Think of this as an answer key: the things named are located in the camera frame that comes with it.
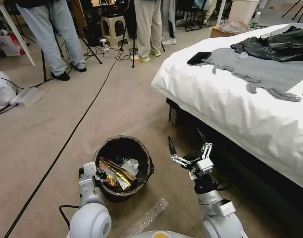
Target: beige carpet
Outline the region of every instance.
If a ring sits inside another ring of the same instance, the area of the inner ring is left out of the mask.
[[[146,230],[168,229],[203,237],[202,215],[187,172],[170,162],[167,136],[179,154],[198,149],[195,132],[168,122],[165,97],[150,87],[163,60],[171,53],[210,35],[209,29],[185,32],[178,29],[178,44],[167,46],[161,57],[149,63],[118,61],[103,90],[80,124],[11,234],[14,237],[66,237],[68,229],[58,207],[78,205],[78,169],[92,161],[97,148],[109,137],[126,134],[143,142],[150,152],[155,173],[148,185],[130,200],[107,203],[112,216],[111,238],[120,237],[161,198],[168,207]],[[26,56],[0,59],[0,70],[19,86],[43,81],[40,50],[30,46],[37,63]],[[40,87],[38,96],[26,107],[0,116],[0,237],[3,237],[41,180],[105,80],[113,58],[87,60],[86,73],[72,71],[68,82],[51,81]],[[223,193],[232,199],[249,238],[283,237],[235,186]],[[74,209],[65,210],[70,219]]]

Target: orange button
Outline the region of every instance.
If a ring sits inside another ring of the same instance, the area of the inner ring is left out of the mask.
[[[154,236],[154,238],[169,238],[169,237],[165,234],[157,234]]]

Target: bed frame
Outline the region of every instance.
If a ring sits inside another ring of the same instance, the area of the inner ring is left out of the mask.
[[[303,237],[303,188],[167,98],[169,121],[196,126],[214,144],[211,160],[288,236]]]

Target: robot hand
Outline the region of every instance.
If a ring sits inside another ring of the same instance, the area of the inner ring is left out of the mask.
[[[216,184],[212,180],[213,163],[209,157],[212,143],[205,142],[199,152],[181,158],[176,154],[170,137],[168,141],[170,160],[188,169],[191,180],[195,182],[194,191],[199,197],[199,205],[204,215],[203,227],[206,238],[247,238],[241,222],[235,215],[236,210],[232,201],[223,199],[218,192],[228,189],[230,184],[218,188],[221,182]]]

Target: beige stool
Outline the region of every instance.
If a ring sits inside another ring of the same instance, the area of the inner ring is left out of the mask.
[[[109,46],[112,48],[118,47],[118,42],[123,40],[123,35],[116,36],[116,30],[115,30],[115,24],[121,21],[123,23],[123,27],[125,28],[125,19],[123,16],[120,17],[114,17],[114,18],[107,18],[107,17],[102,17],[101,18],[101,26],[102,26],[102,33],[103,33],[103,38],[108,41]],[[107,24],[108,29],[104,29],[104,22]],[[127,40],[127,43],[129,43],[129,37],[128,34],[125,32],[125,40]]]

